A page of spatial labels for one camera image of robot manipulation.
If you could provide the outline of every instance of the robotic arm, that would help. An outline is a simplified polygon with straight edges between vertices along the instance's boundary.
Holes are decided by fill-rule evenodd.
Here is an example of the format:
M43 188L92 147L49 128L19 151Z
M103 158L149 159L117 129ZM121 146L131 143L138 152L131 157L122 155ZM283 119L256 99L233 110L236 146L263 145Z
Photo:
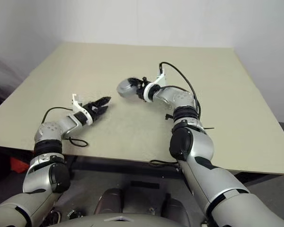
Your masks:
M199 120L195 95L176 86L166 86L161 66L161 74L155 82L151 83L146 78L129 78L119 84L117 91L122 97L137 94L146 102L156 100L172 107L173 115L166 116L166 119L172 118L174 121L169 151L180 164L210 226L284 227L284 221L230 172L211 163L213 142Z
M62 155L62 139L91 125L107 110L110 97L82 106L72 97L73 113L56 122L43 122L35 135L34 157L23 183L23 193L0 204L0 227L38 227L70 186Z

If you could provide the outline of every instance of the floor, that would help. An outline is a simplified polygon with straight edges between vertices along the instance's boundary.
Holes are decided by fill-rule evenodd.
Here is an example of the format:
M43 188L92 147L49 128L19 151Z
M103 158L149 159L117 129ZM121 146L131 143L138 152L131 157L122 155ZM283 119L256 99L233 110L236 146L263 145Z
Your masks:
M11 173L0 182L0 202L8 197L20 193L24 174ZM158 189L137 188L130 186L132 181L159 184ZM72 209L84 215L92 215L102 193L109 188L121 188L126 191L126 201L140 195L140 207L125 203L126 212L149 212L152 207L155 213L160 213L160 204L165 193L170 193L185 206L192 226L200 226L204 216L196 201L186 188L183 180L149 177L131 174L105 173L97 171L75 171L71 187L66 191L56 204L56 209L62 212L62 220ZM284 176L248 186L250 191L257 195L275 214L284 219Z

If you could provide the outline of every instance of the beige table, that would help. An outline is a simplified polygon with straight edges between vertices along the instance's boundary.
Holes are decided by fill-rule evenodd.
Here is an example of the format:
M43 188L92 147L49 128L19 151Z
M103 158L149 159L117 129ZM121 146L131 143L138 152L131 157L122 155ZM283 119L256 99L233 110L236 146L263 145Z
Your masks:
M229 170L284 174L284 132L231 48L182 48L65 43L59 46L0 106L0 146L32 150L45 111L111 96L107 113L78 138L87 148L63 142L80 156L149 161L169 154L172 121L163 106L128 101L116 87L128 77L154 80L160 61L175 64L191 81L202 105L202 122L215 146L213 164ZM165 67L167 82L188 89ZM68 112L54 110L47 120Z

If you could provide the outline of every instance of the cable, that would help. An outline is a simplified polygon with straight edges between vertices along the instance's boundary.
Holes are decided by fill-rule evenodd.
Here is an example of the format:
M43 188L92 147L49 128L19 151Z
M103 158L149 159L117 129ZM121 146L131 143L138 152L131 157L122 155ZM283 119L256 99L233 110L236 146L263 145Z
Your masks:
M169 88L169 87L178 88L178 89L180 89L182 91L187 91L184 88L181 88L181 87L178 87L178 86L174 86L174 85L163 86L163 87L160 87L160 89L166 89L166 88Z
M72 109L70 109L70 108L65 108L65 107L60 107L60 106L52 107L52 108L48 109L48 110L45 112L44 117L43 117L43 119L42 119L42 121L41 121L41 124L43 124L43 123L45 122L48 113L49 113L51 110L53 110L53 109L72 110ZM69 140L69 142L70 142L72 145L76 146L76 147L84 148L84 147L87 147L87 146L89 145L89 143L87 143L85 140L75 139L75 138L71 138L71 137L66 138L65 140ZM81 144L78 144L78 143L74 143L74 141L80 141L80 142L84 143L84 145L81 145Z
M45 112L44 117L43 117L43 119L42 119L42 121L41 121L41 124L43 124L43 123L45 122L45 119L46 119L47 114L48 114L51 110L53 110L53 109L72 110L72 109L69 109L69 108L59 107L59 106L52 107L52 108L48 109L48 110Z
M87 147L89 145L89 143L87 143L85 140L80 140L80 139L74 139L74 138L66 138L65 140L69 140L71 142L72 145L76 146L76 147L80 147L80 148L84 148ZM84 145L78 144L78 143L74 143L74 141L80 141L82 143L85 143Z
M183 79L186 81L186 83L189 85L191 91L192 91L193 94L194 94L194 99L195 99L195 103L196 103L196 110L197 110L197 112L198 112L198 118L200 119L200 118L201 118L201 105L200 105L200 103L199 103L199 101L198 101L198 99L197 99L197 95L196 95L196 93L195 93L195 90L194 90L193 86L191 85L191 83L189 82L189 80L184 76L184 74L183 74L176 66L174 66L174 65L172 65L172 64L170 64L170 63L168 63L168 62L166 62L166 61L163 61L163 62L161 62L161 63L159 64L160 74L163 73L163 69L162 69L162 65L163 65L163 64L169 65L169 66L171 66L174 70L176 70L176 71L183 77Z
M153 160L149 161L148 164L152 167L170 166L170 167L174 167L176 169L180 168L180 166L178 165L178 162L165 162L165 161L161 161L161 160L157 160L157 159L153 159Z

